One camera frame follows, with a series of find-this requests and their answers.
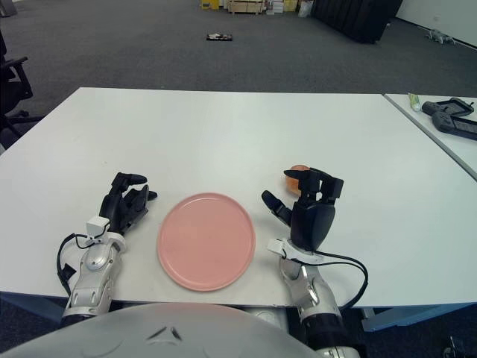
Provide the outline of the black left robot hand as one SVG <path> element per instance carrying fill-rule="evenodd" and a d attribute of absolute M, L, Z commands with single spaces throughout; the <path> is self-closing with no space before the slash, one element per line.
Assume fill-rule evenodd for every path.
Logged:
<path fill-rule="evenodd" d="M 99 216 L 110 220 L 109 232 L 124 235 L 146 215 L 148 202 L 157 197 L 145 176 L 119 172 L 101 203 Z"/>

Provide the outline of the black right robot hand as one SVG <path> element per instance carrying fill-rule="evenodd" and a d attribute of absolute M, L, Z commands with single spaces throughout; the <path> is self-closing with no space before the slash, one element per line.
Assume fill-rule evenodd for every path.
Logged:
<path fill-rule="evenodd" d="M 344 181 L 321 170 L 288 169 L 287 178 L 297 181 L 300 195 L 289 209 L 265 190 L 262 200 L 282 223 L 291 229 L 291 242 L 304 251 L 317 251 L 335 218 L 335 202 L 341 196 Z"/>

